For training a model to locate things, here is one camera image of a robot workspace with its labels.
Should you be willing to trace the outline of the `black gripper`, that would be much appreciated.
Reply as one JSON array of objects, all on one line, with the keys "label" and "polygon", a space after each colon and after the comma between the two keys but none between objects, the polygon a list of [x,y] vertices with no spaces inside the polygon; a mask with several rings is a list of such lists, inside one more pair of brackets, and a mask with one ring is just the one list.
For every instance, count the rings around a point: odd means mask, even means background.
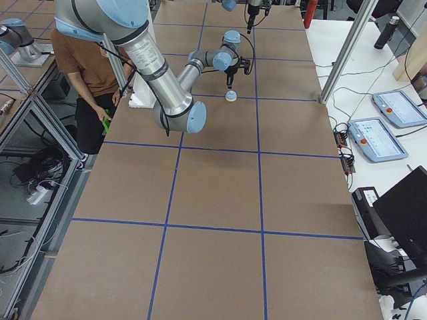
[{"label": "black gripper", "polygon": [[[250,34],[252,31],[252,28],[255,24],[255,18],[259,14],[259,7],[253,6],[253,5],[248,5],[247,14],[249,15],[248,22],[247,22],[247,34]],[[230,65],[225,70],[225,73],[227,76],[227,78],[226,78],[227,88],[232,88],[233,82],[234,82],[234,75],[238,72],[239,69],[243,69],[244,74],[249,75],[250,74],[250,60],[243,58],[243,57],[240,57],[234,65]]]}]

